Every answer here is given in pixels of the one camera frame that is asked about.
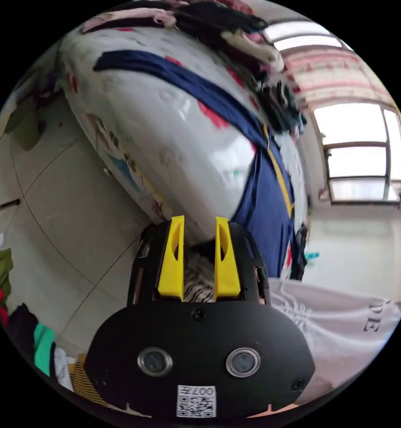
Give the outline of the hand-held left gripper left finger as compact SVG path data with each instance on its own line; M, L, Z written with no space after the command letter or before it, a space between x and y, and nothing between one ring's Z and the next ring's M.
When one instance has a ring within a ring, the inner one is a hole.
M168 226L157 288L164 298L184 299L184 226L183 215L172 217Z

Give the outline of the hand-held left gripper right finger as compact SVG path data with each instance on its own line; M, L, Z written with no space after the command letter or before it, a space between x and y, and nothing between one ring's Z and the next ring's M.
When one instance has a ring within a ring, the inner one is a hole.
M238 298L241 292L229 221L215 219L215 298Z

